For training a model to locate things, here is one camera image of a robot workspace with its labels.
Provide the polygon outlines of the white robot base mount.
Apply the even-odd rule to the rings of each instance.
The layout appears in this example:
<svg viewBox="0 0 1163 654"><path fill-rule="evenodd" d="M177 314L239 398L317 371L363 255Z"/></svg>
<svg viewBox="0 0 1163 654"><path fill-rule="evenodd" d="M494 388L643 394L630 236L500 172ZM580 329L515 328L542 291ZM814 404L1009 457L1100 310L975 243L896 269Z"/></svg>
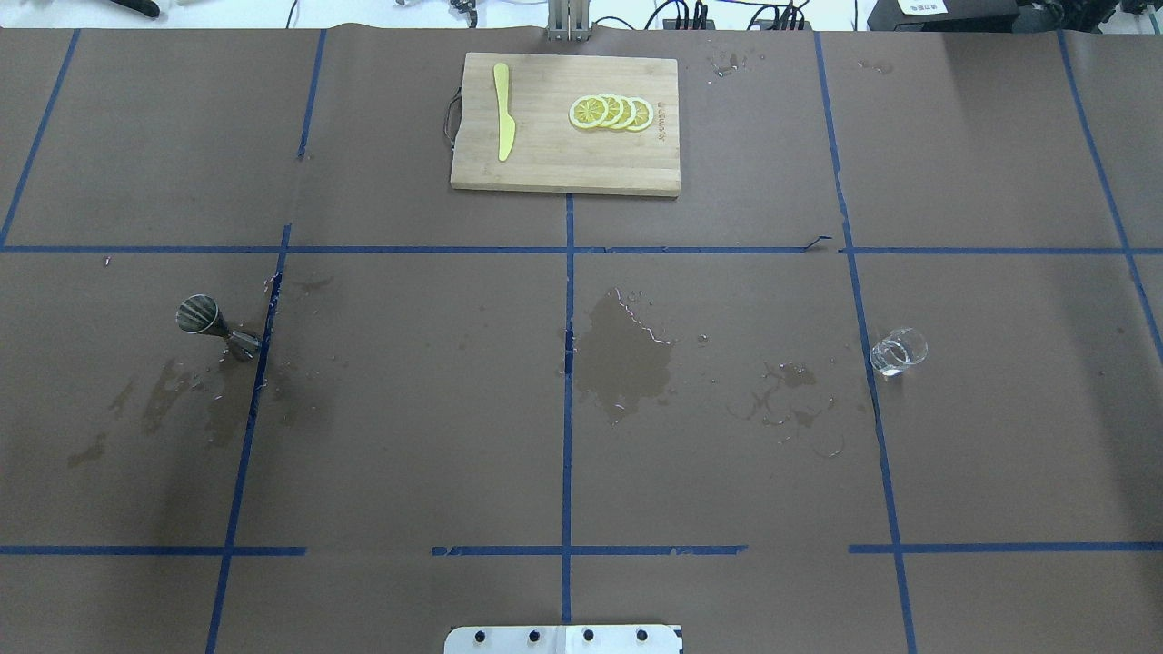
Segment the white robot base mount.
<svg viewBox="0 0 1163 654"><path fill-rule="evenodd" d="M462 626L444 653L682 653L680 626L665 624Z"/></svg>

